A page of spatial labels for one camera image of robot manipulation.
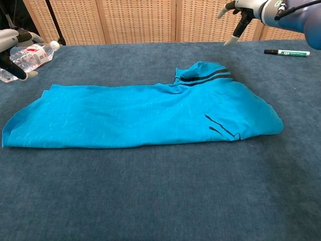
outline table surface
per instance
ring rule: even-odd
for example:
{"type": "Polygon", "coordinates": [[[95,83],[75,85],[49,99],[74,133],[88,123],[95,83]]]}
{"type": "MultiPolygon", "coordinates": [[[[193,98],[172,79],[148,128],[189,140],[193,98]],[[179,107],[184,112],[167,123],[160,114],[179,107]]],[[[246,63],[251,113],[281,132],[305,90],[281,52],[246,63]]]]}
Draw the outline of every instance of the table surface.
{"type": "Polygon", "coordinates": [[[232,143],[0,149],[0,239],[321,239],[321,51],[305,41],[62,47],[36,78],[0,83],[0,129],[52,84],[171,83],[176,67],[197,61],[227,66],[284,131],[232,143]]]}

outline marker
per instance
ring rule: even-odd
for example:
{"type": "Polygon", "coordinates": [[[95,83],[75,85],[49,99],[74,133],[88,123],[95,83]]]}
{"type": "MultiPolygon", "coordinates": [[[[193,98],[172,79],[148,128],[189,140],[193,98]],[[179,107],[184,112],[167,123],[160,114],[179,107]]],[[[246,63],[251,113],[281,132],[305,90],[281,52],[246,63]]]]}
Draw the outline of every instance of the marker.
{"type": "Polygon", "coordinates": [[[309,51],[292,51],[292,50],[274,50],[266,49],[264,50],[265,54],[274,54],[274,55],[286,55],[286,56],[298,56],[298,57],[308,57],[310,55],[309,51]]]}

